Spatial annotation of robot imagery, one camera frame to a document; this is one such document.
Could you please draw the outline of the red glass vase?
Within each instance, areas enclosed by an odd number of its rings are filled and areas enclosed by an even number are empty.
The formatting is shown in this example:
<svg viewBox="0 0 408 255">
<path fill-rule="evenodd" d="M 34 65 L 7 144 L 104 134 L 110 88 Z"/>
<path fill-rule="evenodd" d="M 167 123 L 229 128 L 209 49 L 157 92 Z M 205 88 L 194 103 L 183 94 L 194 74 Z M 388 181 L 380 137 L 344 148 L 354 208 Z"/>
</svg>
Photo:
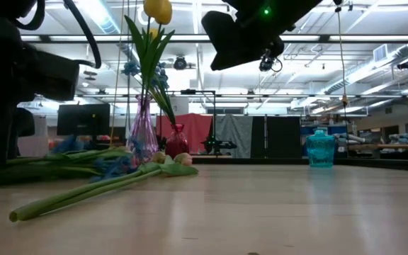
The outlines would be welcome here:
<svg viewBox="0 0 408 255">
<path fill-rule="evenodd" d="M 189 153 L 188 141 L 183 133 L 184 124 L 175 124 L 173 131 L 166 140 L 165 154 L 174 158 L 178 154 Z"/>
</svg>

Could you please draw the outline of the white ceiling air vent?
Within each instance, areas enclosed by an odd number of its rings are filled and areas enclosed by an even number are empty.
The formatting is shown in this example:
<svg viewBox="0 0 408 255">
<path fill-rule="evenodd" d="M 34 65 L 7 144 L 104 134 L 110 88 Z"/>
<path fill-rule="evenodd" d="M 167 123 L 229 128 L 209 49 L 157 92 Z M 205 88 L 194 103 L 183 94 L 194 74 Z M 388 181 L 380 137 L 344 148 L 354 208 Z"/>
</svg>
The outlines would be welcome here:
<svg viewBox="0 0 408 255">
<path fill-rule="evenodd" d="M 380 62 L 386 60 L 388 56 L 388 45 L 383 44 L 373 50 L 374 62 Z"/>
</svg>

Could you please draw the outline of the red cloth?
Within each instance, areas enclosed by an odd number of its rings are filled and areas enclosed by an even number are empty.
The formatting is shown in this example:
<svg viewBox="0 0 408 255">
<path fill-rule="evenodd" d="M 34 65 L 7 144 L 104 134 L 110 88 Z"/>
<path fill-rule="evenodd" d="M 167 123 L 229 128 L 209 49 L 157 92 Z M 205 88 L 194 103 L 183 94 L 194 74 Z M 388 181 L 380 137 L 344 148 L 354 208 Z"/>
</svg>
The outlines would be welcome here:
<svg viewBox="0 0 408 255">
<path fill-rule="evenodd" d="M 209 115 L 199 115 L 195 113 L 176 116 L 176 122 L 184 125 L 183 133 L 188 141 L 189 152 L 191 154 L 204 151 L 205 148 L 202 142 L 207 140 L 212 119 L 213 118 Z M 158 115 L 156 117 L 155 128 L 158 135 L 166 138 L 171 136 L 174 131 L 166 116 L 160 117 Z"/>
</svg>

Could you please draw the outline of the black aluminium table frame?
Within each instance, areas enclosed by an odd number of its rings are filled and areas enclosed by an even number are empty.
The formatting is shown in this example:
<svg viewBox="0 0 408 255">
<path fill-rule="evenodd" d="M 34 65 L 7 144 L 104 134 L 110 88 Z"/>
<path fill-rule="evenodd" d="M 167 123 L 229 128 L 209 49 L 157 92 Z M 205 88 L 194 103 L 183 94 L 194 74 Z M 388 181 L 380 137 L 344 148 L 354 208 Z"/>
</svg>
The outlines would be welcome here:
<svg viewBox="0 0 408 255">
<path fill-rule="evenodd" d="M 308 165 L 308 159 L 279 158 L 279 159 L 234 159 L 227 157 L 198 157 L 193 156 L 194 164 L 250 164 L 250 165 Z M 408 171 L 408 160 L 396 159 L 335 159 L 334 166 L 360 166 L 379 169 L 395 169 Z"/>
</svg>

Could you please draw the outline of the teal glass vase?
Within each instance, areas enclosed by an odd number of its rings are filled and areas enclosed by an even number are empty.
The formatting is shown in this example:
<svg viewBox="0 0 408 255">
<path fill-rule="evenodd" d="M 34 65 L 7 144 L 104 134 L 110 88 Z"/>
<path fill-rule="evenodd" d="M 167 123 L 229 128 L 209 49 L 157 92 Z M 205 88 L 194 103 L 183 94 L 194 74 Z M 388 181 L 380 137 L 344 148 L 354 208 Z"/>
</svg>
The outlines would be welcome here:
<svg viewBox="0 0 408 255">
<path fill-rule="evenodd" d="M 309 165 L 313 168 L 332 168 L 334 164 L 335 137 L 316 129 L 306 138 Z"/>
</svg>

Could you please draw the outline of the purple glass vase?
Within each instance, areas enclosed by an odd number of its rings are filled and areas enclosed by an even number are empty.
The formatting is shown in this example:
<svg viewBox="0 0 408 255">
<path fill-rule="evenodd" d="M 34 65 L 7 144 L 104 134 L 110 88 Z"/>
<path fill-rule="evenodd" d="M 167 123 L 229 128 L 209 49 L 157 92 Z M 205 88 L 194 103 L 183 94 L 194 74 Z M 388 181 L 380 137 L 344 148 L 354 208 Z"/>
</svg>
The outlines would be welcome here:
<svg viewBox="0 0 408 255">
<path fill-rule="evenodd" d="M 159 149 L 157 136 L 150 115 L 150 101 L 147 94 L 143 98 L 136 96 L 138 102 L 137 114 L 127 139 L 126 147 L 131 152 L 133 166 L 149 162 Z"/>
</svg>

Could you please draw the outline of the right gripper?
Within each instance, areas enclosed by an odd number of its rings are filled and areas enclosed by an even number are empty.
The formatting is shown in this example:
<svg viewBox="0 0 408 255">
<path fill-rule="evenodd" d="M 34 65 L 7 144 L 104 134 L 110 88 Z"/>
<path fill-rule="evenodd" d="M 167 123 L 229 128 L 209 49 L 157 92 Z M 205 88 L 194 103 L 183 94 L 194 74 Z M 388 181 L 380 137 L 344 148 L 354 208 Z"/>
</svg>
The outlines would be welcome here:
<svg viewBox="0 0 408 255">
<path fill-rule="evenodd" d="M 216 51 L 210 64 L 211 70 L 228 69 L 260 60 L 266 49 L 277 57 L 285 49 L 285 44 L 279 37 L 266 42 L 256 38 L 254 33 L 243 33 L 242 28 L 228 13 L 208 11 L 202 17 L 201 24 Z"/>
</svg>

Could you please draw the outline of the black overhead rail with lights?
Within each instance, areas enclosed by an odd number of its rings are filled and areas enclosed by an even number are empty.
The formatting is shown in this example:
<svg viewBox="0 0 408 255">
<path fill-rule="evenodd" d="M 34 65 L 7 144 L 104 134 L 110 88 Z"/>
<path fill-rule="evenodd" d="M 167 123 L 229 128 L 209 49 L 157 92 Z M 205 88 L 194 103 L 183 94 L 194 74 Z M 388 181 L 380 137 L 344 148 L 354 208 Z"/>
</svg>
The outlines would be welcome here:
<svg viewBox="0 0 408 255">
<path fill-rule="evenodd" d="M 21 39 L 28 43 L 87 43 L 88 40 L 84 35 L 22 35 Z M 95 35 L 97 43 L 119 43 L 130 42 L 132 37 L 129 35 Z M 345 44 L 406 44 L 408 35 L 281 35 L 280 39 L 285 43 L 324 43 L 336 44 L 342 42 Z M 204 34 L 198 35 L 173 35 L 173 43 L 210 43 L 210 38 Z"/>
</svg>

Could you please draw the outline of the wooden workbench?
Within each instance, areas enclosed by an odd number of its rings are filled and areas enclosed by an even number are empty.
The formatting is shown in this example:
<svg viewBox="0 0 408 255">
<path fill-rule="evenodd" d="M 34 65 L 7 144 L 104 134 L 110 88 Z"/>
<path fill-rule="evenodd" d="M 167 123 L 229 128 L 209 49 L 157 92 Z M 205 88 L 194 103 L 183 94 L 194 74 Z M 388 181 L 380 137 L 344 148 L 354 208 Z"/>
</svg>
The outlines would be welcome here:
<svg viewBox="0 0 408 255">
<path fill-rule="evenodd" d="M 382 149 L 408 149 L 408 144 L 352 144 L 347 151 L 371 151 L 375 158 L 379 158 L 379 151 Z"/>
</svg>

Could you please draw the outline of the pale room divider panel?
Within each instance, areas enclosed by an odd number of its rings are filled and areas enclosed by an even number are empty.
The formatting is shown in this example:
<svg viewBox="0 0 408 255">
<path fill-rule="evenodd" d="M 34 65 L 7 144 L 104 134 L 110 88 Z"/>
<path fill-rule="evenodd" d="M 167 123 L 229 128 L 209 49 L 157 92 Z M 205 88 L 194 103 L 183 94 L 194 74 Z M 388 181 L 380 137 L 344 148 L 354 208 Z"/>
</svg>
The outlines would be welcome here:
<svg viewBox="0 0 408 255">
<path fill-rule="evenodd" d="M 18 149 L 22 157 L 43 157 L 49 152 L 47 119 L 35 115 L 34 128 L 33 135 L 18 138 Z"/>
</svg>

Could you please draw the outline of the blue crate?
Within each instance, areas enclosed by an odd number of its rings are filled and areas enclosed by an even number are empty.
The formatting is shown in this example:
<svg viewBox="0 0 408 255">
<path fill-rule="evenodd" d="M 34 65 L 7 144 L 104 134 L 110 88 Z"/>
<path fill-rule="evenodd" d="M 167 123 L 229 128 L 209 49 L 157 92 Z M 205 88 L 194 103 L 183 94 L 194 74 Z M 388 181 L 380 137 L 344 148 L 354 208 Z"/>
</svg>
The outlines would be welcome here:
<svg viewBox="0 0 408 255">
<path fill-rule="evenodd" d="M 302 126 L 300 128 L 301 135 L 313 135 L 316 130 L 323 130 L 327 135 L 341 134 L 346 132 L 345 126 L 323 126 L 323 125 L 312 125 L 312 126 Z"/>
</svg>

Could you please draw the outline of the black monitor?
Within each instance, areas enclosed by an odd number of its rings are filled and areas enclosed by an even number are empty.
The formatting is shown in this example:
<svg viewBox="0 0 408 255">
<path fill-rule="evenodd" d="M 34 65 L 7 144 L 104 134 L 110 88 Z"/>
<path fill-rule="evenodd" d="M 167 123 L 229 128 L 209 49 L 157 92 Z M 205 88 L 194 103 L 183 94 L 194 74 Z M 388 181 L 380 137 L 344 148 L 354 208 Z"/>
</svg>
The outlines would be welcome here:
<svg viewBox="0 0 408 255">
<path fill-rule="evenodd" d="M 109 104 L 60 105 L 57 135 L 108 135 Z"/>
</svg>

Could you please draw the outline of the blue artificial flower stem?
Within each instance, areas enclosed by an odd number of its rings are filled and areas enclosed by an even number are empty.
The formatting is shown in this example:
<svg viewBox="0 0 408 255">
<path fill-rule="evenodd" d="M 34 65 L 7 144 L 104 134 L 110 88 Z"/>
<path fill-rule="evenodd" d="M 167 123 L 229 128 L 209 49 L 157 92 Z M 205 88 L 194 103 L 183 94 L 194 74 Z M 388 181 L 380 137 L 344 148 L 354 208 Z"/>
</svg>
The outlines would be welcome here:
<svg viewBox="0 0 408 255">
<path fill-rule="evenodd" d="M 1 169 L 71 166 L 78 168 L 105 169 L 112 165 L 129 166 L 132 154 L 124 147 L 110 146 L 109 140 L 95 144 L 93 140 L 80 140 L 71 136 L 57 143 L 43 157 L 17 157 L 8 160 Z"/>
<path fill-rule="evenodd" d="M 112 165 L 105 169 L 78 168 L 71 166 L 55 167 L 32 167 L 0 169 L 0 186 L 15 185 L 37 181 L 48 181 L 57 179 L 81 179 L 89 177 L 92 182 L 111 179 L 137 170 L 137 166 Z"/>
<path fill-rule="evenodd" d="M 168 76 L 166 75 L 166 71 L 162 64 L 159 63 L 154 70 L 150 93 L 157 102 L 158 106 L 163 110 L 164 115 L 169 119 L 170 123 L 175 125 L 176 118 L 169 95 L 167 93 L 168 89 Z"/>
<path fill-rule="evenodd" d="M 121 71 L 121 73 L 122 73 L 122 74 L 125 74 L 125 75 L 127 75 L 127 76 L 132 76 L 132 77 L 139 77 L 139 78 L 141 78 L 140 84 L 141 84 L 141 87 L 142 87 L 142 72 L 141 72 L 141 66 L 140 66 L 139 64 L 137 64 L 136 62 L 134 62 L 134 61 L 126 62 L 126 63 L 124 64 L 124 68 L 123 68 L 123 70 Z M 154 98 L 152 97 L 151 93 L 150 93 L 150 92 L 151 92 L 151 88 L 152 88 L 152 78 L 153 78 L 153 76 L 154 76 L 154 73 L 153 73 L 151 79 L 149 80 L 149 86 L 148 86 L 147 95 L 145 96 L 145 98 L 146 98 L 147 96 L 150 96 L 152 99 L 154 99 Z"/>
</svg>

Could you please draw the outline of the black curtain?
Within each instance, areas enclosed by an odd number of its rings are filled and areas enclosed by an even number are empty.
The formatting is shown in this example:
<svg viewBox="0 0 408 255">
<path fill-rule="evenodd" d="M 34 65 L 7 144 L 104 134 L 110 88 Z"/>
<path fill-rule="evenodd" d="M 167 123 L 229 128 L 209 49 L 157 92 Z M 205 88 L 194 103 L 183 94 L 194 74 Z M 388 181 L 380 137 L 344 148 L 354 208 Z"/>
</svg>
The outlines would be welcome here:
<svg viewBox="0 0 408 255">
<path fill-rule="evenodd" d="M 251 158 L 301 157 L 299 117 L 253 117 Z"/>
</svg>

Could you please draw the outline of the round black ceiling fixture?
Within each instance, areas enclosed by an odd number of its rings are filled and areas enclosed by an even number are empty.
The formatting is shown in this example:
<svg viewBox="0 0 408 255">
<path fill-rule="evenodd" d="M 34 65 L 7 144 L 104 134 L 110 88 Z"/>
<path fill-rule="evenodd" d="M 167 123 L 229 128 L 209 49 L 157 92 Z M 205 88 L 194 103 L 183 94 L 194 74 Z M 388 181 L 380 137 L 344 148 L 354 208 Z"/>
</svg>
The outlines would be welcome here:
<svg viewBox="0 0 408 255">
<path fill-rule="evenodd" d="M 184 56 L 177 56 L 173 67 L 175 70 L 184 70 L 188 66 Z"/>
</svg>

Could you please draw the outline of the thin black overhead rail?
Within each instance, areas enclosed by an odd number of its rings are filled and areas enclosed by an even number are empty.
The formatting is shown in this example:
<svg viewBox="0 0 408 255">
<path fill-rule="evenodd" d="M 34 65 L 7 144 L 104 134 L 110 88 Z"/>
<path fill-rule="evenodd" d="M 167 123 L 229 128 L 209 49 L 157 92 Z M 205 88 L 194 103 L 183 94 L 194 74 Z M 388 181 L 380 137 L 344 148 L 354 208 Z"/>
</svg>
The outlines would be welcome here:
<svg viewBox="0 0 408 255">
<path fill-rule="evenodd" d="M 127 98 L 136 97 L 137 94 L 83 94 L 76 97 L 79 98 Z M 195 94 L 182 94 L 182 93 L 171 93 L 168 96 L 176 97 L 192 97 L 192 98 L 202 98 L 202 97 L 215 97 L 215 98 L 342 98 L 343 95 L 331 94 L 331 95 L 318 95 L 318 94 L 213 94 L 206 95 L 204 93 Z M 347 98 L 384 98 L 384 99 L 396 99 L 396 98 L 408 98 L 408 94 L 398 94 L 398 95 L 352 95 L 347 94 Z"/>
</svg>

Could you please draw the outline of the black stand frame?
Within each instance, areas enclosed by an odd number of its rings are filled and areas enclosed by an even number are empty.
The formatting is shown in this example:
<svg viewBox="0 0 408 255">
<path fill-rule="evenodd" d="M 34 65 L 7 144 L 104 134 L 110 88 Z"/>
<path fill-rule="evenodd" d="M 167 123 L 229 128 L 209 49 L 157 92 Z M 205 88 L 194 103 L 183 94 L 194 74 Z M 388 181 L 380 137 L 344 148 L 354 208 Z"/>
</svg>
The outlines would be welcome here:
<svg viewBox="0 0 408 255">
<path fill-rule="evenodd" d="M 215 94 L 214 91 L 196 91 L 195 89 L 186 89 L 186 90 L 182 90 L 180 91 L 180 94 L 206 94 L 209 95 L 210 93 Z M 185 115 L 185 114 L 189 114 L 191 113 L 190 110 L 190 103 L 189 103 L 189 99 L 192 97 L 176 97 L 176 96 L 170 96 L 170 101 L 175 113 L 175 117 L 177 115 Z"/>
</svg>

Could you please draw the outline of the grey cloth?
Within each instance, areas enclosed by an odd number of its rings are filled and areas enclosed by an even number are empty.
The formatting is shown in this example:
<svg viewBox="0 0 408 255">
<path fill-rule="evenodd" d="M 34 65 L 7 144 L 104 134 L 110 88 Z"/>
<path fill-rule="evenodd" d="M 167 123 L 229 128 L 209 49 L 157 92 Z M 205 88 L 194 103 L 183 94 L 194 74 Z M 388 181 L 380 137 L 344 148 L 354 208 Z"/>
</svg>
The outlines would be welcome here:
<svg viewBox="0 0 408 255">
<path fill-rule="evenodd" d="M 237 146 L 235 149 L 221 149 L 221 153 L 230 153 L 232 158 L 249 158 L 251 156 L 252 125 L 251 116 L 217 116 L 215 125 L 217 140 L 231 141 Z"/>
</svg>

